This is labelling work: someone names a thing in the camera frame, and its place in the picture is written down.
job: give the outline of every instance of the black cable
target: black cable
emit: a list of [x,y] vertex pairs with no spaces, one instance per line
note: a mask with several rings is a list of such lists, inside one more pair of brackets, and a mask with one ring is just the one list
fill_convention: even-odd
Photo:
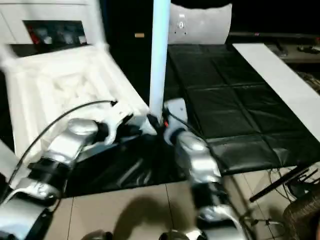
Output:
[[[272,169],[270,169],[269,172],[268,172],[268,177],[269,177],[269,182],[270,182],[270,184],[273,183],[272,180],[271,180],[271,172],[272,172]],[[286,196],[283,195],[277,188],[275,189],[275,191],[276,191],[279,195],[281,195],[282,197],[284,197],[285,199],[289,200],[289,202],[291,203],[292,200],[290,199],[290,197],[289,197],[289,195],[288,195],[288,193],[287,193],[287,190],[286,190],[284,184],[283,184],[282,186],[283,186],[283,188],[284,188],[284,191],[286,192]]]
[[179,121],[180,123],[182,123],[183,125],[185,125],[187,128],[189,128],[191,130],[192,133],[194,133],[195,135],[197,135],[199,138],[201,138],[205,144],[207,145],[210,154],[215,158],[215,160],[225,169],[228,169],[228,166],[219,159],[219,157],[214,153],[214,150],[212,149],[212,147],[210,146],[209,142],[206,140],[205,136],[203,136],[199,131],[197,131],[191,124],[187,123],[186,121],[180,119],[179,117],[175,116],[174,114],[172,114],[168,109],[166,109],[166,112],[171,115],[174,119],[176,119],[177,121]]
[[99,100],[99,101],[92,101],[92,102],[87,102],[85,104],[76,106],[68,111],[66,111],[65,113],[61,114],[59,117],[57,117],[55,120],[53,120],[45,129],[42,130],[42,132],[33,140],[33,142],[29,145],[29,147],[25,150],[25,152],[23,153],[22,157],[20,158],[20,160],[18,161],[18,163],[16,164],[12,175],[9,178],[9,181],[7,183],[6,188],[3,191],[2,197],[1,197],[1,201],[0,203],[2,203],[4,201],[4,199],[6,198],[7,192],[10,188],[10,185],[13,181],[13,179],[15,178],[17,172],[19,171],[21,165],[23,164],[24,159],[26,158],[26,156],[28,155],[28,153],[30,152],[30,150],[34,147],[34,145],[43,137],[43,135],[54,125],[56,124],[58,121],[60,121],[62,118],[64,118],[65,116],[67,116],[70,113],[73,113],[74,111],[78,110],[78,109],[82,109],[84,107],[90,106],[90,105],[97,105],[97,104],[105,104],[105,103],[111,103],[111,104],[115,104],[115,101],[112,100]]

